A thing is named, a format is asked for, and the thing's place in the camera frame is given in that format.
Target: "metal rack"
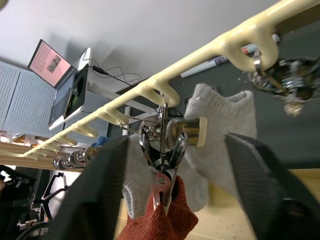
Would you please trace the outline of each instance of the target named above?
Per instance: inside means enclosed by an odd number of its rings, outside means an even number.
[[[277,24],[317,4],[319,0],[282,0],[263,12],[249,18],[234,29],[225,32],[216,39],[201,47],[180,61],[167,67],[163,71],[151,76],[139,85],[120,95],[113,101],[98,108],[90,115],[73,123],[65,130],[46,140],[43,144],[19,154],[0,150],[1,155],[34,158],[48,154],[47,150],[60,152],[61,148],[56,142],[75,146],[77,141],[68,135],[75,132],[87,137],[96,137],[98,132],[88,124],[96,119],[102,119],[115,125],[126,126],[129,118],[120,113],[117,108],[138,96],[143,96],[157,105],[163,105],[164,99],[155,90],[168,97],[170,107],[179,103],[180,97],[168,84],[169,80],[185,72],[186,70],[201,64],[216,56],[225,56],[238,69],[245,72],[255,72],[253,59],[241,51],[241,47],[248,43],[254,43],[262,53],[262,68],[268,69],[278,58],[278,47],[271,35]]]

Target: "laptop screen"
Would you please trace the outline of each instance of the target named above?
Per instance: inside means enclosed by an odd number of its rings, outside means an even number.
[[[28,68],[55,89],[71,67],[61,55],[42,39],[40,40]]]

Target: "red towel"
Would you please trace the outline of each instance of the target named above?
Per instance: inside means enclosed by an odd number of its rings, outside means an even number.
[[[177,176],[168,214],[162,204],[154,210],[151,194],[145,215],[133,220],[128,216],[118,240],[182,240],[197,223],[198,218],[187,205],[184,182]]]

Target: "pegboard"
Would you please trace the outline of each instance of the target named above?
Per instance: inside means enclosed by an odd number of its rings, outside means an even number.
[[[3,128],[20,69],[0,62],[0,129]]]
[[[62,131],[49,130],[48,123],[56,90],[31,71],[21,69],[3,130],[39,137]]]
[[[110,101],[111,100],[109,98],[87,91],[82,112],[68,120],[65,123],[65,128],[70,127],[75,122],[81,120],[82,118],[86,117],[87,115],[94,112],[103,105],[109,103]],[[93,144],[97,142],[100,136],[107,136],[108,125],[109,123],[107,121],[104,121],[101,118],[97,118],[96,120],[90,122],[88,126],[98,131],[98,137],[83,136],[75,132],[68,134],[68,136],[81,144]]]

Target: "sock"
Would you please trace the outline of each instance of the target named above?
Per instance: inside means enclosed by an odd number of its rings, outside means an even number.
[[[157,142],[151,142],[159,149]],[[186,201],[192,212],[201,210],[208,201],[208,180],[192,169],[183,158],[177,175],[184,181]],[[128,153],[122,186],[122,194],[131,219],[145,214],[148,198],[151,193],[152,174],[139,144],[137,134],[129,137]]]
[[[179,175],[185,188],[186,203],[195,213],[204,208],[209,199],[208,180],[194,170],[184,157],[179,164]]]
[[[231,132],[257,137],[253,93],[242,91],[231,97],[223,97],[210,86],[197,84],[184,118],[194,120],[199,117],[207,117],[208,121],[205,145],[189,145],[185,158],[201,176],[237,198],[238,191],[224,134]]]
[[[131,219],[143,216],[151,193],[151,169],[137,134],[129,137],[122,194]]]

